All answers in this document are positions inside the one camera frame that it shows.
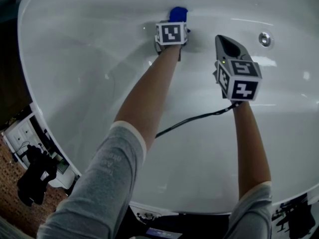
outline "floor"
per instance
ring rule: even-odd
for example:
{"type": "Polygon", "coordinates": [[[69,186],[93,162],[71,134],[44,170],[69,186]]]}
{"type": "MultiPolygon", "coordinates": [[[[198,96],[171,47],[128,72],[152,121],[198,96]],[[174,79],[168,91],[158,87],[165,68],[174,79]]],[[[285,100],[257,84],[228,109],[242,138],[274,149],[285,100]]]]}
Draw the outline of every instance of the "floor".
{"type": "Polygon", "coordinates": [[[16,183],[24,169],[11,161],[9,148],[0,140],[0,216],[31,237],[36,236],[38,227],[66,199],[62,189],[48,186],[41,206],[27,207],[17,196],[16,183]]]}

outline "gray sweatshirt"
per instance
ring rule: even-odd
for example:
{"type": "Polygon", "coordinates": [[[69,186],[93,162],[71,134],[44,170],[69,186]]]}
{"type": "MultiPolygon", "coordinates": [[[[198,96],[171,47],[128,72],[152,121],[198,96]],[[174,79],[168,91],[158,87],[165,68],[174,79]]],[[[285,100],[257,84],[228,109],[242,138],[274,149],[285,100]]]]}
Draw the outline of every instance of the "gray sweatshirt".
{"type": "MultiPolygon", "coordinates": [[[[72,194],[40,226],[38,238],[113,239],[145,156],[146,145],[141,134],[127,122],[113,124],[72,194]]],[[[269,182],[250,190],[230,216],[225,238],[269,239],[270,206],[269,182]]]]}

